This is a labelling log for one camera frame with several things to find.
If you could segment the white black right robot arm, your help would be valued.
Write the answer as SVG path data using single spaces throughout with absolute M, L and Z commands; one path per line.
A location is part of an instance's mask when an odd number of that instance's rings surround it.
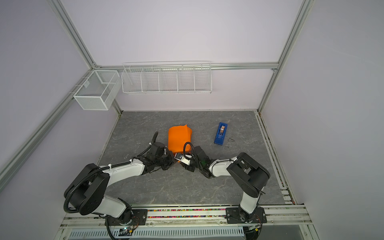
M 201 147 L 194 147 L 190 142 L 184 144 L 182 155 L 190 161 L 189 167 L 198 169 L 208 179 L 232 177 L 243 191 L 241 213 L 247 217 L 255 213 L 259 199 L 264 194 L 263 189 L 271 177 L 265 167 L 244 152 L 231 159 L 213 160 Z

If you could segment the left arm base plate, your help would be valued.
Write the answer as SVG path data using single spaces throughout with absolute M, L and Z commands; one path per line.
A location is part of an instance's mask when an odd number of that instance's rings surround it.
M 142 226 L 146 224 L 147 209 L 133 209 L 125 211 L 120 217 L 107 216 L 110 226 Z

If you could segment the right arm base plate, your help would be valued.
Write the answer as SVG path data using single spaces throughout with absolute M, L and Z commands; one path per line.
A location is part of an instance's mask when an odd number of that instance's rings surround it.
M 225 218 L 228 224 L 264 224 L 267 222 L 265 210 L 260 206 L 257 206 L 251 214 L 241 207 L 226 208 Z

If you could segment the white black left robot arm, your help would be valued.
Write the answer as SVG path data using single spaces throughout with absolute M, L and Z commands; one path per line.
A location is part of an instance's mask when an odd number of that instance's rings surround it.
M 102 167 L 86 165 L 64 192 L 64 211 L 82 216 L 94 214 L 129 224 L 134 218 L 131 205 L 108 196 L 106 190 L 125 179 L 166 171 L 175 163 L 172 152 L 157 142 L 158 134 L 155 132 L 148 147 L 127 162 Z

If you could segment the orange wrapping paper sheet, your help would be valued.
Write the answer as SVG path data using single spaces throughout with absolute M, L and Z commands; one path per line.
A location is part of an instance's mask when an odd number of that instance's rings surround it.
M 168 132 L 168 149 L 174 154 L 184 152 L 184 145 L 186 142 L 191 142 L 192 129 L 187 125 L 174 126 Z

